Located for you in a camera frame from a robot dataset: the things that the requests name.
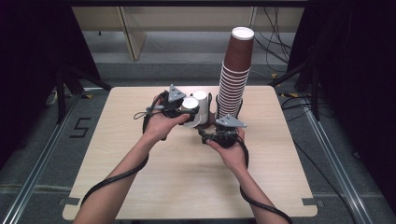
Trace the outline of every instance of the floor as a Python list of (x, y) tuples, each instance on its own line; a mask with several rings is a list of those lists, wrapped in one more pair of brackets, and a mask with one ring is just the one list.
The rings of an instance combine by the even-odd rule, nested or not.
[[(219, 71), (230, 34), (148, 33), (137, 61), (130, 59), (122, 33), (86, 32), (84, 35), (105, 82), (113, 86), (143, 86), (163, 85), (164, 83), (168, 85), (172, 81), (203, 85), (219, 82), (211, 74)], [(268, 43), (260, 35), (257, 37), (262, 43)], [(292, 45), (293, 34), (281, 34), (281, 37), (285, 44)], [(271, 44), (270, 49), (283, 58), (287, 57), (276, 44)], [(265, 85), (273, 77), (282, 76), (285, 69), (285, 63), (267, 54), (256, 44), (248, 85)], [(164, 76), (161, 80), (157, 78), (159, 73)], [(180, 77), (188, 77), (191, 80), (180, 80)], [(284, 104), (285, 119), (291, 135), (302, 148), (302, 150), (298, 149), (298, 152), (308, 183), (317, 200), (318, 215), (294, 217), (294, 223), (353, 223), (351, 213), (355, 216), (361, 215), (357, 223), (396, 223), (396, 217), (389, 209), (370, 174), (359, 161), (359, 155), (353, 155), (353, 146), (332, 115), (331, 108), (326, 105), (325, 98), (320, 98), (321, 120), (315, 122), (309, 118), (309, 107), (301, 106), (303, 103), (309, 103), (305, 102), (307, 99), (291, 97), (294, 94), (295, 78), (276, 87), (276, 92), (279, 95), (279, 102), (281, 104), (286, 102)], [(94, 87), (91, 83), (84, 82), (83, 84), (85, 87)], [(27, 186), (27, 180), (32, 179), (31, 172), (38, 164), (41, 166), (40, 172), (36, 174), (36, 178), (33, 178), (35, 182), (28, 183), (32, 186), (30, 190), (26, 190), (28, 191), (25, 194), (27, 200), (16, 204), (20, 212), (16, 213), (14, 219), (18, 223), (70, 223), (62, 218), (65, 199), (73, 186), (106, 97), (107, 93), (103, 91), (91, 91), (82, 98), (70, 96), (68, 102), (73, 107), (69, 111), (72, 112), (63, 127), (55, 125), (57, 108), (56, 105), (49, 104), (36, 126), (32, 128), (31, 134), (24, 139), (25, 147), (16, 150), (0, 172), (0, 218), (6, 218), (7, 211), (15, 209), (12, 205), (18, 200), (21, 190)], [(83, 127), (89, 127), (84, 137), (72, 137), (82, 136), (81, 130), (76, 129), (77, 123), (84, 125)], [(55, 129), (61, 129), (62, 135), (53, 136)], [(329, 143), (318, 140), (318, 135), (321, 134), (329, 139)], [(53, 150), (49, 149), (50, 145), (54, 146)], [(43, 159), (43, 152), (47, 152), (47, 158)], [(332, 152), (347, 173), (346, 181), (350, 181), (353, 185), (352, 189), (356, 190), (356, 195), (361, 200), (358, 203), (361, 203), (366, 211), (361, 213), (352, 206), (352, 211), (349, 213), (347, 209), (349, 205), (343, 204), (341, 199), (347, 202), (348, 199), (350, 201), (350, 196), (346, 192), (344, 183), (340, 181), (343, 177), (337, 174), (339, 166), (335, 164), (334, 167), (329, 159), (332, 157)], [(318, 172), (317, 167), (326, 179)], [(215, 221), (216, 223), (244, 223), (245, 220), (207, 220), (206, 222), (214, 223)], [(157, 220), (145, 223), (178, 222)]]

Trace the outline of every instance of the person's right hand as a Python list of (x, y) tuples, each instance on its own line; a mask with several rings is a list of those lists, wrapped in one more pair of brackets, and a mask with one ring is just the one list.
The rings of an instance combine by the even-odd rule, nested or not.
[[(245, 141), (245, 132), (242, 128), (237, 128), (239, 137)], [(235, 143), (232, 147), (223, 148), (215, 141), (206, 140), (206, 143), (215, 149), (221, 156), (224, 164), (233, 172), (240, 169), (247, 169), (245, 164), (245, 153), (239, 143)]]

